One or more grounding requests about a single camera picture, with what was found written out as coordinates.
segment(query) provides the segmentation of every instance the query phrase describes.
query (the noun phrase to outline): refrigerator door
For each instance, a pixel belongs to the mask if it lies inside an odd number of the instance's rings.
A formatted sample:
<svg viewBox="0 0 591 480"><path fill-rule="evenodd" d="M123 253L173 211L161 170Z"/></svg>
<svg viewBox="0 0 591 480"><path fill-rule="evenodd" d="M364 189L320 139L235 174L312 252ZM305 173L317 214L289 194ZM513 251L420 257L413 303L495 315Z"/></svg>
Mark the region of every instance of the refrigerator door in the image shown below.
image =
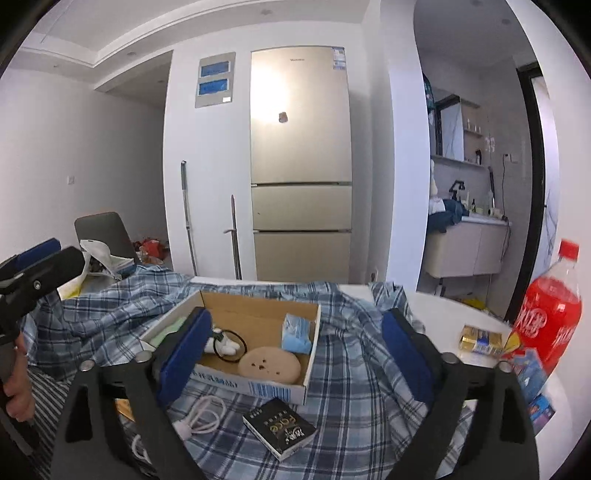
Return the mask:
<svg viewBox="0 0 591 480"><path fill-rule="evenodd" d="M252 53L252 182L351 181L349 86L332 47Z"/></svg>
<svg viewBox="0 0 591 480"><path fill-rule="evenodd" d="M350 230L351 186L252 188L255 230Z"/></svg>
<svg viewBox="0 0 591 480"><path fill-rule="evenodd" d="M350 233L255 233L259 280L349 281Z"/></svg>

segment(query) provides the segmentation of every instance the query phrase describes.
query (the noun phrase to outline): person's hand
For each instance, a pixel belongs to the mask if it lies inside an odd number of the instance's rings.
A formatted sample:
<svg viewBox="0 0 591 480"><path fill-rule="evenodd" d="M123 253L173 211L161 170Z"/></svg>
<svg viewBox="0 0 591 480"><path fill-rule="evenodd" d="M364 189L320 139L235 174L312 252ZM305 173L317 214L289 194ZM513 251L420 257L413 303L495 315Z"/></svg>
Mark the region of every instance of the person's hand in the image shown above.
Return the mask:
<svg viewBox="0 0 591 480"><path fill-rule="evenodd" d="M31 390L31 381L27 372L27 347L22 333L16 343L16 359L12 376L4 384L4 393L12 397L6 405L6 413L18 421L33 418L35 413L35 399Z"/></svg>

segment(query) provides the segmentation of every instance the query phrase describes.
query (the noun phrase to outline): door frame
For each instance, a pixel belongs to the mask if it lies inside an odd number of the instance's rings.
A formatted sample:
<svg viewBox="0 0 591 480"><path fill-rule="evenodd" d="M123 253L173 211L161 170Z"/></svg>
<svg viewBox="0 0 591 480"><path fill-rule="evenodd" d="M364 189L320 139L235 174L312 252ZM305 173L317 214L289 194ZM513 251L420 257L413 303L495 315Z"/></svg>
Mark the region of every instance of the door frame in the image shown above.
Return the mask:
<svg viewBox="0 0 591 480"><path fill-rule="evenodd" d="M531 275L534 271L535 259L538 256L542 225L545 212L545 156L544 156L544 135L540 110L535 97L533 79L543 76L540 65L530 63L517 69L517 76L521 84L527 121L530 128L531 142L531 208L530 225L525 240L525 251L521 261L521 269L515 283L515 289L509 307L505 313L505 321L513 324L517 319L521 303L525 296L527 287L530 286Z"/></svg>

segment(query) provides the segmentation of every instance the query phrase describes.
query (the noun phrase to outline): black book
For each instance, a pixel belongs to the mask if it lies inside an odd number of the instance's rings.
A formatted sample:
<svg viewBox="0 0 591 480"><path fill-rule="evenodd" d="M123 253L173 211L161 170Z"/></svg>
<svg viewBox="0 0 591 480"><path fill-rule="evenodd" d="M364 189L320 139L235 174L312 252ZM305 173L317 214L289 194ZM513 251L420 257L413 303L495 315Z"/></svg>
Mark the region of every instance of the black book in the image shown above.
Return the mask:
<svg viewBox="0 0 591 480"><path fill-rule="evenodd" d="M279 398L248 412L242 420L280 462L310 443L316 434L313 425Z"/></svg>

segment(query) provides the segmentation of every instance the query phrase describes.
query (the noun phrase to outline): red bottle cap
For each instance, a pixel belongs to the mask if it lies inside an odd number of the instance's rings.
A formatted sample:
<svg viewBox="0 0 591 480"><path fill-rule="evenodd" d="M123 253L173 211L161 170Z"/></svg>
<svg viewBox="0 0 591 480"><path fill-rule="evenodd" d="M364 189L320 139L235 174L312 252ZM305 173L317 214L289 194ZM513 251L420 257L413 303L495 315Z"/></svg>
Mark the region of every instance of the red bottle cap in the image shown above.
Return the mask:
<svg viewBox="0 0 591 480"><path fill-rule="evenodd" d="M574 262L579 258L579 244L571 242L570 240L562 240L560 242L560 249L558 256L568 258Z"/></svg>

